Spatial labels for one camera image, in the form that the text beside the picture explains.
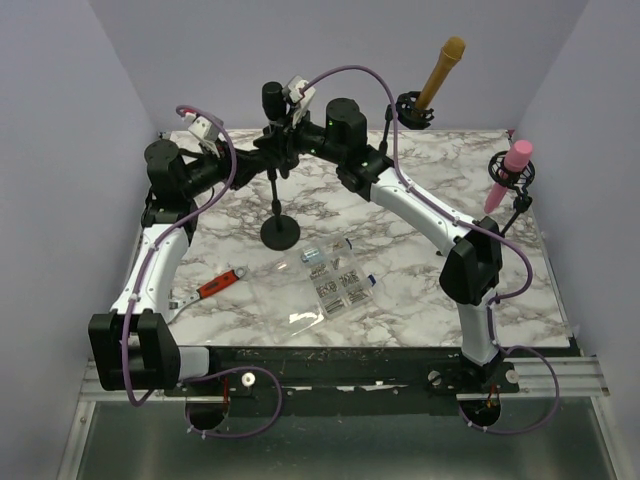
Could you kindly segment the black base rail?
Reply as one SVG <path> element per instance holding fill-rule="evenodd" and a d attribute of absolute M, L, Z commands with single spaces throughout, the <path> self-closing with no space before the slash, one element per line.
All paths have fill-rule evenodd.
<path fill-rule="evenodd" d="M 514 365 L 497 358 L 477 367 L 454 347 L 230 347 L 213 350 L 222 379 L 176 386 L 166 396 L 232 414 L 373 416 L 456 414 L 462 399 L 519 390 Z"/>

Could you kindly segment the red adjustable wrench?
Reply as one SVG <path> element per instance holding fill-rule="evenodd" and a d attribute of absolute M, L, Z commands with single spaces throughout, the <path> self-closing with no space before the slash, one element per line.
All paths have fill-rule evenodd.
<path fill-rule="evenodd" d="M 221 273 L 217 277 L 198 287 L 189 296 L 182 299 L 172 299 L 169 302 L 169 312 L 177 315 L 188 306 L 211 297 L 241 280 L 248 272 L 246 266 L 237 267 Z"/>

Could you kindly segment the clear plastic bag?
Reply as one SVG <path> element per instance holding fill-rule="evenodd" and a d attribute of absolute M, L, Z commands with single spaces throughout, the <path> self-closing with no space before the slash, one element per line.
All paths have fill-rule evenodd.
<path fill-rule="evenodd" d="M 249 286 L 260 318 L 276 344 L 328 320 L 309 275 L 296 261 L 281 257 L 254 271 Z"/>

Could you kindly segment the clear plastic screw organizer box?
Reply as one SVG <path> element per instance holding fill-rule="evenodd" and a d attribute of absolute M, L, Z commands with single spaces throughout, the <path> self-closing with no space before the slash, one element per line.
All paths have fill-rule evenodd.
<path fill-rule="evenodd" d="M 333 236 L 314 242 L 299 257 L 327 319 L 372 302 L 376 279 L 364 273 L 348 238 Z"/>

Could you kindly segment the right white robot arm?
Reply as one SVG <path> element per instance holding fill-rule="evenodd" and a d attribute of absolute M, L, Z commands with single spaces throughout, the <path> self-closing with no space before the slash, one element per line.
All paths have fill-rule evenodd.
<path fill-rule="evenodd" d="M 262 108 L 269 124 L 254 145 L 269 172 L 287 177 L 302 154 L 328 161 L 350 192 L 405 220 L 444 255 L 439 283 L 458 310 L 461 382 L 474 392 L 493 384 L 503 358 L 491 309 L 503 266 L 497 223 L 463 215 L 410 183 L 384 148 L 369 144 L 367 119 L 352 99 L 330 101 L 322 126 L 311 121 L 303 103 L 279 93 L 264 95 Z"/>

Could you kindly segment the pink microphone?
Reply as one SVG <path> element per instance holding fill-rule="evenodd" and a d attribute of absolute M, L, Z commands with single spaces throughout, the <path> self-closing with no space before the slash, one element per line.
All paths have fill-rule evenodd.
<path fill-rule="evenodd" d="M 518 140 L 506 152 L 495 154 L 488 171 L 494 185 L 484 204 L 484 212 L 493 212 L 502 202 L 509 190 L 520 192 L 526 189 L 535 177 L 535 168 L 531 162 L 533 144 L 527 140 Z"/>

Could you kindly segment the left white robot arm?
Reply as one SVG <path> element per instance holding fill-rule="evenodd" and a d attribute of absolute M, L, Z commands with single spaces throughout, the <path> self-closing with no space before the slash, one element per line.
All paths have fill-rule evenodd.
<path fill-rule="evenodd" d="M 107 391 L 165 390 L 187 380 L 201 395 L 222 380 L 220 361 L 207 347 L 180 346 L 168 323 L 169 294 L 177 268 L 197 227 L 195 198 L 219 182 L 234 190 L 267 168 L 256 150 L 232 150 L 216 141 L 213 151 L 194 153 L 160 139 L 144 151 L 151 182 L 142 216 L 141 244 L 127 283 L 106 313 L 88 325 L 101 386 Z"/>

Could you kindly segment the black clip microphone stand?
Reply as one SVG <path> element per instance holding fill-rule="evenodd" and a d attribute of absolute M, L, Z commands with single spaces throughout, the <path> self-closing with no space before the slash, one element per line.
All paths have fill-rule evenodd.
<path fill-rule="evenodd" d="M 264 131 L 279 130 L 286 135 L 287 124 L 284 119 L 275 122 L 269 121 Z M 300 238 L 299 224 L 290 216 L 282 214 L 282 204 L 277 190 L 278 173 L 282 178 L 288 177 L 290 165 L 280 165 L 277 170 L 267 171 L 267 178 L 271 186 L 271 216 L 264 221 L 260 230 L 260 238 L 263 244 L 274 251 L 285 251 L 292 248 Z"/>

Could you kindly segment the black tripod microphone stand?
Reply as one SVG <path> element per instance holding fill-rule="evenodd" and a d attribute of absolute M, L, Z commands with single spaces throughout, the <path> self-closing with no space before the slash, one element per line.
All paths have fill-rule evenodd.
<path fill-rule="evenodd" d="M 502 237 L 518 219 L 521 214 L 526 213 L 533 203 L 529 195 L 528 188 L 535 179 L 535 167 L 531 160 L 528 161 L 524 169 L 519 173 L 509 172 L 506 169 L 507 151 L 500 151 L 493 155 L 488 164 L 488 173 L 494 181 L 495 186 L 505 187 L 508 191 L 515 193 L 512 208 L 513 214 L 500 232 Z"/>

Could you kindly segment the black microphone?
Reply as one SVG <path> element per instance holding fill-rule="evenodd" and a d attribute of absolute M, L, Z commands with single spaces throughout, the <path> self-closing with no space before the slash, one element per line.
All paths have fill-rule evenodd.
<path fill-rule="evenodd" d="M 283 118 L 287 112 L 287 102 L 283 96 L 283 86 L 277 81 L 270 81 L 262 86 L 262 108 L 266 117 L 275 122 Z"/>

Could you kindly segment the gold microphone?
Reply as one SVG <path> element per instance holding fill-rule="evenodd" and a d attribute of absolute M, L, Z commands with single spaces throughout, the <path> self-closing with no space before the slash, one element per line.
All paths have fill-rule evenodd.
<path fill-rule="evenodd" d="M 460 62 L 466 49 L 466 42 L 458 36 L 450 37 L 441 47 L 438 60 L 422 88 L 415 106 L 425 110 L 431 104 L 451 70 Z"/>

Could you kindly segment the black round-base shock-mount stand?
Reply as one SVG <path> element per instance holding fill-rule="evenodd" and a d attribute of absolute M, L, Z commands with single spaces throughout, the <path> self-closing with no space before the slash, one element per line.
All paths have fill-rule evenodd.
<path fill-rule="evenodd" d="M 395 102 L 395 111 L 398 121 L 409 130 L 425 130 L 431 126 L 434 120 L 434 110 L 431 108 L 419 108 L 417 100 L 420 93 L 409 91 L 400 94 Z M 388 135 L 392 124 L 391 106 L 388 105 L 385 112 L 385 126 L 378 150 L 382 155 L 387 154 Z"/>

